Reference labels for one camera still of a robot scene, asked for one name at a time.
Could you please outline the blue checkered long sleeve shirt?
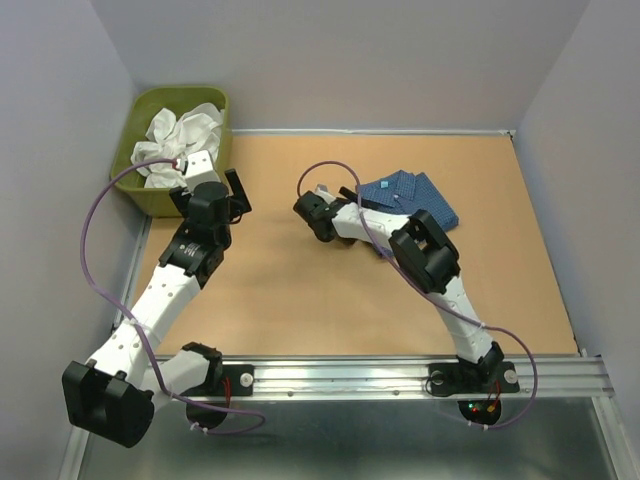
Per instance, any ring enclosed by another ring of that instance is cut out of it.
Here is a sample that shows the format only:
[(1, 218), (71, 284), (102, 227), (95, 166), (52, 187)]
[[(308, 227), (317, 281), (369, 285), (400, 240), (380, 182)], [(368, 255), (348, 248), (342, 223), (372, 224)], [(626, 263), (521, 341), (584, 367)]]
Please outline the blue checkered long sleeve shirt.
[(425, 173), (398, 170), (362, 184), (360, 191), (363, 200), (378, 204), (384, 213), (412, 215), (425, 210), (445, 232), (459, 225), (458, 215)]

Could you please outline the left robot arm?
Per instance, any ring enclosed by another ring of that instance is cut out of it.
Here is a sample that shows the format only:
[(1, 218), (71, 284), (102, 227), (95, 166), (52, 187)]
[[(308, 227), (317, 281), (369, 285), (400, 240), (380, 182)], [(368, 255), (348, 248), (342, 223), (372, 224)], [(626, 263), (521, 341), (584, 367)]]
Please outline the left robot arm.
[(231, 245), (230, 228), (250, 212), (237, 172), (224, 181), (194, 175), (171, 200), (183, 222), (159, 258), (151, 280), (109, 339), (85, 362), (62, 374), (70, 423), (131, 448), (145, 435), (155, 413), (173, 400), (187, 405), (192, 428), (219, 433), (234, 396), (253, 393), (255, 369), (224, 366), (215, 348), (190, 342), (158, 362), (155, 349), (186, 306), (204, 289)]

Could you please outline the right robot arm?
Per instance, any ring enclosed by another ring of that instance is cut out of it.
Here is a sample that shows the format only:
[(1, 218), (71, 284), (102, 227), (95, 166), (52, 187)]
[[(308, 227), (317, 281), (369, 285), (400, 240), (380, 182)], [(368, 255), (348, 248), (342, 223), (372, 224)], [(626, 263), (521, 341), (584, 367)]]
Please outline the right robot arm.
[(431, 214), (381, 212), (335, 197), (323, 186), (300, 195), (293, 210), (318, 240), (367, 242), (391, 260), (438, 310), (453, 340), (463, 384), (482, 390), (495, 380), (504, 354), (466, 294), (457, 248)]

